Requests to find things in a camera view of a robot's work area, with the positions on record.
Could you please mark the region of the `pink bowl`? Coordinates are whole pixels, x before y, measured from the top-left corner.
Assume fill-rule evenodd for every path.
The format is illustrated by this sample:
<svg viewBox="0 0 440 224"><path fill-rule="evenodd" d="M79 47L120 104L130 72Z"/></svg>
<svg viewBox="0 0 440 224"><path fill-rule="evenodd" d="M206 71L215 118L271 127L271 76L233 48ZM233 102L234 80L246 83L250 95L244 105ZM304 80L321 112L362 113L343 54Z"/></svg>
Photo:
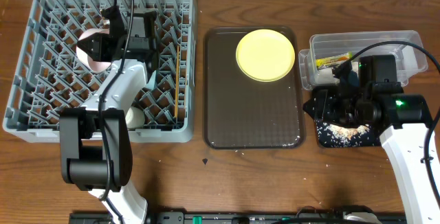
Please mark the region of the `pink bowl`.
<svg viewBox="0 0 440 224"><path fill-rule="evenodd" d="M95 34L95 33L109 34L109 29L92 28L92 29L89 29L89 30L83 32L80 35L79 39L82 40L84 38L91 36L92 34ZM110 62L102 62L101 63L101 62L96 62L96 61L92 60L92 58L90 56L88 56L83 50L81 50L79 48L79 46L76 46L76 55L77 55L78 60L82 64L87 66L94 73L103 72L104 70L108 69L111 66Z"/></svg>

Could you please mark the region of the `green snack wrapper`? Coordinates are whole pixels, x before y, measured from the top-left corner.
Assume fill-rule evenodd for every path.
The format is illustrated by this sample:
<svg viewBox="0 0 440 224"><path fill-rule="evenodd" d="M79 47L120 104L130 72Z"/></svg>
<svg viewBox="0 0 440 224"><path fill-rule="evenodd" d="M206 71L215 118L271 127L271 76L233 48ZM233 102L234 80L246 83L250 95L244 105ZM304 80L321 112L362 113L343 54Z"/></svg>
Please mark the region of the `green snack wrapper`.
<svg viewBox="0 0 440 224"><path fill-rule="evenodd" d="M317 68L317 70L322 70L322 69L326 69L326 68L337 67L338 65L347 61L351 57L352 57L352 53L347 52L347 53L340 54L337 56L319 58L319 59L316 59L316 68Z"/></svg>

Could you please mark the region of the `light blue bowl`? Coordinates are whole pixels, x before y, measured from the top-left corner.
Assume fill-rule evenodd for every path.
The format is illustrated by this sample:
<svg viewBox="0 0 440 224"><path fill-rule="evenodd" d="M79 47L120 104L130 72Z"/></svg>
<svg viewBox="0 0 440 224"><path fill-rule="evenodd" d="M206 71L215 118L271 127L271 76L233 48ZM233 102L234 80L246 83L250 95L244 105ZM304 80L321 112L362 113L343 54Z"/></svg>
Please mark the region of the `light blue bowl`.
<svg viewBox="0 0 440 224"><path fill-rule="evenodd" d="M148 90L154 90L154 88L156 87L156 76L157 76L157 71L155 70L151 74L151 77L148 79L148 82L146 84L146 88Z"/></svg>

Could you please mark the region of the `small white cup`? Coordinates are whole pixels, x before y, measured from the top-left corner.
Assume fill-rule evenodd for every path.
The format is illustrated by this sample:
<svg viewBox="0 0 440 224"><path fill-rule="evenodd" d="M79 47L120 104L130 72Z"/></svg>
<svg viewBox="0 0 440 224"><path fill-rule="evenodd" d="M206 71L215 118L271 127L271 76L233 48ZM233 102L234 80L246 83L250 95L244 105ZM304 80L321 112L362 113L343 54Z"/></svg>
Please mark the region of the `small white cup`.
<svg viewBox="0 0 440 224"><path fill-rule="evenodd" d="M142 128L145 123L144 112L136 107L130 107L126 112L125 121L128 129Z"/></svg>

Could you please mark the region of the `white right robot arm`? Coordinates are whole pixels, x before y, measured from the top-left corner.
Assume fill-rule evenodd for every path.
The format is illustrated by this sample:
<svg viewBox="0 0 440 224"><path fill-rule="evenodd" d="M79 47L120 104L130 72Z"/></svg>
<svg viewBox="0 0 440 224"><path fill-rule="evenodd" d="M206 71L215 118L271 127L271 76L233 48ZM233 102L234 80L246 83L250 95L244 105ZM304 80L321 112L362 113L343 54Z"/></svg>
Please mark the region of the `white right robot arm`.
<svg viewBox="0 0 440 224"><path fill-rule="evenodd" d="M423 96L405 94L392 55L365 56L358 64L359 85L315 87L304 111L315 121L344 128L369 125L393 168L408 223L438 223L439 198L433 174L439 168L434 120Z"/></svg>

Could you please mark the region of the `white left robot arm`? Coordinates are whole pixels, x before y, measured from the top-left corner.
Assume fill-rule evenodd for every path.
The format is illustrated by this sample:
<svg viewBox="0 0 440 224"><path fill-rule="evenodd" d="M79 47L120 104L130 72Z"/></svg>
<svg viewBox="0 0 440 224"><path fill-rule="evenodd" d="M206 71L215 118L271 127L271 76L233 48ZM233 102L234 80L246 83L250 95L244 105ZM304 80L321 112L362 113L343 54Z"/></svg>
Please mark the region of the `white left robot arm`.
<svg viewBox="0 0 440 224"><path fill-rule="evenodd" d="M126 116L138 92L156 83L157 13L131 12L126 23L116 6L102 15L109 29L87 30L76 49L89 69L110 72L88 100L60 113L61 174L66 183L98 198L113 222L145 223L148 203L131 182Z"/></svg>

